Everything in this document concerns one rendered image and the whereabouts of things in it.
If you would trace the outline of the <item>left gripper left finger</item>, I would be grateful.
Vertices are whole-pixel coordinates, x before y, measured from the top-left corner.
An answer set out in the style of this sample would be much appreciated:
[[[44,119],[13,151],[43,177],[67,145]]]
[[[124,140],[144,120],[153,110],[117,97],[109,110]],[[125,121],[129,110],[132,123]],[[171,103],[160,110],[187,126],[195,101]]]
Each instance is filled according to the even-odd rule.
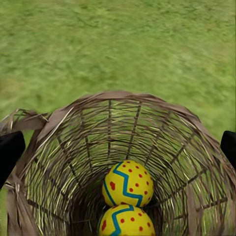
[[[0,135],[0,190],[26,149],[21,131]]]

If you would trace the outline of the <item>easter egg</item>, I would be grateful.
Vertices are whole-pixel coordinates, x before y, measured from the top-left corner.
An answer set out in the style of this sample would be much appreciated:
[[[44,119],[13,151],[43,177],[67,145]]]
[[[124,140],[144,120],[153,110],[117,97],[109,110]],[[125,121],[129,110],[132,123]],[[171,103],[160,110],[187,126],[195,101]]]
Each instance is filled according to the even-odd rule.
[[[132,205],[109,208],[97,224],[98,236],[155,236],[154,224],[145,210]]]
[[[120,160],[103,180],[102,197],[110,208],[132,205],[144,209],[153,193],[152,175],[137,161]]]

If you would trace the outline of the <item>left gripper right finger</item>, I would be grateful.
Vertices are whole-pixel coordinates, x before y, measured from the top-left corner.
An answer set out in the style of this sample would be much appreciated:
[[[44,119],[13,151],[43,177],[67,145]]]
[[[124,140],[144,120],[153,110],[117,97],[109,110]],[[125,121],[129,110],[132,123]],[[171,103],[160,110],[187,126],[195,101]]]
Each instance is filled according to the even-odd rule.
[[[220,148],[236,170],[236,133],[224,131]]]

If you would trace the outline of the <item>wicker basket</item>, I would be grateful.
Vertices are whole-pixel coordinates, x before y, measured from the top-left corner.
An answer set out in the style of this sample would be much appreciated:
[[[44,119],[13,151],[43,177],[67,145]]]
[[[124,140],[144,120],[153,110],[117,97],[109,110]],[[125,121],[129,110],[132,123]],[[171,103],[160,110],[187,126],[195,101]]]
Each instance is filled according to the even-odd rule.
[[[109,100],[109,103],[103,106],[98,106],[102,102]],[[112,104],[112,101],[119,101],[122,103]],[[125,103],[135,104],[138,106],[128,106],[124,105]],[[138,108],[136,111],[128,110],[126,112],[137,112],[136,116],[123,115],[111,117],[112,114],[120,114],[126,112],[113,113],[112,110],[118,110],[119,108],[113,108],[112,105],[126,106],[127,108]],[[143,118],[140,117],[141,106],[149,107],[152,111],[158,112],[164,116],[158,116],[153,113],[148,112],[149,115],[155,116],[160,120],[154,118]],[[96,108],[88,113],[83,113],[84,109]],[[119,110],[125,110],[126,108],[120,108]],[[166,112],[157,111],[156,109],[166,110]],[[20,110],[23,110],[23,114],[19,114],[18,118],[13,121],[14,114]],[[96,120],[96,122],[104,120],[99,124],[88,128],[92,124],[87,124],[87,119],[99,115],[104,111],[109,111],[106,114],[108,118],[103,118]],[[186,121],[194,128],[185,124],[183,121],[179,121],[170,116],[170,113],[173,113],[179,119]],[[102,179],[104,180],[108,172],[111,170],[111,167],[118,164],[120,160],[129,160],[129,155],[132,155],[134,158],[141,160],[144,164],[143,167],[146,167],[148,172],[152,175],[154,193],[152,201],[148,203],[148,207],[152,212],[154,218],[154,229],[155,236],[164,236],[164,223],[166,222],[165,232],[168,236],[175,236],[176,228],[177,234],[179,234],[180,229],[183,224],[184,233],[182,236],[204,236],[202,231],[202,222],[205,214],[205,209],[210,208],[212,224],[209,230],[208,236],[229,236],[229,225],[230,218],[232,219],[233,231],[232,236],[236,236],[236,170],[233,168],[232,164],[225,156],[223,151],[220,148],[220,143],[217,141],[207,127],[204,125],[202,120],[188,108],[183,105],[176,103],[169,103],[163,100],[161,97],[146,93],[146,92],[129,92],[122,89],[116,90],[102,90],[94,94],[85,94],[81,96],[78,100],[73,103],[66,105],[62,108],[54,110],[47,118],[47,112],[38,114],[34,109],[27,112],[25,109],[15,108],[11,115],[6,116],[2,121],[0,121],[0,134],[9,134],[17,131],[30,131],[34,130],[31,139],[29,141],[29,146],[25,149],[24,153],[20,157],[13,171],[7,179],[7,182],[2,187],[7,189],[7,197],[5,201],[5,207],[8,212],[7,220],[7,236],[78,236],[75,225],[80,224],[81,236],[84,236],[84,227],[85,222],[89,226],[89,229],[93,236],[98,236],[98,222],[100,220],[99,210],[97,204],[100,202],[102,194],[99,194],[94,198],[92,203],[87,207],[88,201],[85,205],[85,215],[86,219],[84,220],[84,201],[80,202],[78,205],[79,199],[82,194],[87,192],[85,189],[92,181]],[[156,127],[140,125],[137,122],[139,118],[147,120],[149,123],[153,124]],[[178,127],[171,123],[168,119],[172,119],[176,123],[189,128],[193,134],[185,131],[181,127]],[[135,120],[134,123],[125,122],[126,120]],[[155,124],[158,122],[161,126]],[[72,128],[66,132],[63,132],[65,129],[72,127],[76,124],[79,124],[75,128]],[[123,124],[133,124],[133,129],[120,129],[131,126],[125,126]],[[141,136],[138,133],[144,134],[143,132],[136,131],[137,126],[142,126],[144,129],[152,132],[150,134],[145,132],[145,134],[152,135],[155,139],[149,138],[148,136]],[[168,127],[170,131],[166,130],[164,126]],[[118,131],[111,131],[113,129],[119,129]],[[186,137],[180,130],[184,131],[188,136]],[[169,133],[174,140],[176,140],[182,147],[178,150],[177,154],[173,154],[174,151],[168,147],[168,143],[164,142],[162,139],[170,142],[165,139],[161,133]],[[70,134],[64,137],[64,140],[61,141],[60,137],[69,133]],[[204,135],[208,143],[203,140],[201,134]],[[88,140],[88,136],[92,135],[102,135],[108,134],[102,137],[108,137],[102,140],[99,140],[101,137],[97,137],[96,140]],[[121,137],[111,138],[114,135],[128,134],[131,135],[131,139],[128,142],[123,142],[120,140]],[[143,137],[148,138],[153,141],[152,146],[144,142],[134,141],[133,137]],[[202,143],[198,143],[194,136],[198,137]],[[46,159],[43,163],[43,160],[50,148],[50,145],[55,139],[58,140],[59,144],[57,148],[53,149],[49,157],[48,162]],[[77,144],[86,140],[85,143],[80,144],[77,147]],[[194,140],[197,144],[197,148],[191,140]],[[128,150],[123,150],[121,148],[114,148],[111,145],[111,142],[120,142],[125,143],[123,145],[116,145],[116,147],[122,146],[127,147]],[[108,147],[103,151],[108,151],[102,155],[90,155],[89,152],[98,147],[101,144],[108,143]],[[172,143],[172,142],[170,142]],[[148,148],[144,144],[150,146]],[[39,158],[37,154],[40,149],[43,147],[40,152]],[[199,163],[203,169],[199,172],[198,167],[196,166],[194,160],[192,159],[190,153],[189,156],[186,153],[186,147],[204,164],[202,165],[195,157],[194,159]],[[136,148],[141,151],[143,154],[132,154],[130,152],[131,148]],[[168,153],[173,156],[173,159],[169,162],[163,155],[160,155],[154,151],[156,149],[159,153],[162,153],[161,149],[167,156]],[[169,152],[165,148],[168,148],[173,153]],[[215,157],[211,154],[209,148],[217,155]],[[204,149],[209,156],[204,154],[202,151]],[[197,172],[193,177],[187,172],[187,170],[181,165],[178,160],[179,154],[184,152],[187,156],[186,160]],[[85,160],[81,163],[82,158],[75,163],[75,159],[80,157],[82,154],[88,153],[88,156],[85,157]],[[182,155],[182,154],[181,154]],[[168,156],[169,157],[169,156]],[[95,164],[93,164],[96,162]],[[79,163],[79,164],[78,164]],[[181,170],[183,176],[177,172],[173,167],[172,163],[177,163],[176,167]],[[76,171],[82,166],[85,167],[81,172],[76,174]],[[156,166],[162,173],[160,173]],[[223,176],[220,170],[220,165],[222,165]],[[220,182],[214,172],[215,167],[216,171],[219,174]],[[183,169],[192,177],[189,181],[186,180],[186,175],[183,172]],[[35,190],[33,191],[32,198],[30,196],[31,182],[37,174],[38,170],[42,172],[37,176],[40,177]],[[172,178],[172,175],[168,174],[168,169],[170,169],[176,179],[177,185]],[[209,180],[207,178],[207,171],[210,173],[212,193],[209,189]],[[28,173],[27,173],[28,172]],[[28,175],[28,183],[25,185],[25,179]],[[203,173],[206,175],[206,182],[203,178]],[[35,202],[33,201],[33,196],[37,188],[42,181],[41,189],[39,190],[38,195],[36,196]],[[201,188],[201,197],[197,193],[194,181],[198,185],[198,178],[200,178]],[[50,180],[51,188],[47,196],[47,182]],[[214,196],[213,181],[215,183],[216,189],[216,198]],[[49,183],[50,183],[49,182]],[[223,190],[222,182],[225,185],[226,193]],[[169,191],[166,192],[165,183],[169,186]],[[206,205],[203,192],[202,192],[202,183],[205,190],[208,193],[209,202]],[[102,193],[102,185],[96,186],[96,189],[93,193],[100,191]],[[184,187],[187,187],[188,195],[184,190]],[[195,192],[200,201],[200,205],[195,199]],[[63,195],[62,202],[60,204],[60,195]],[[183,214],[175,216],[176,214],[176,196],[180,197],[180,203],[183,204],[182,212]],[[50,196],[50,204],[47,209],[47,202]],[[41,205],[38,201],[41,197]],[[227,202],[229,205],[229,214],[227,217],[226,224],[224,226],[224,220],[226,215],[226,206]],[[222,204],[225,203],[224,211],[222,213]],[[100,207],[105,205],[103,200],[100,203]],[[212,216],[212,207],[214,207],[214,217]],[[76,209],[79,209],[79,221],[74,222]],[[90,217],[87,220],[87,216],[90,210]],[[217,216],[217,210],[219,211],[219,216]],[[183,229],[182,228],[182,229]]]

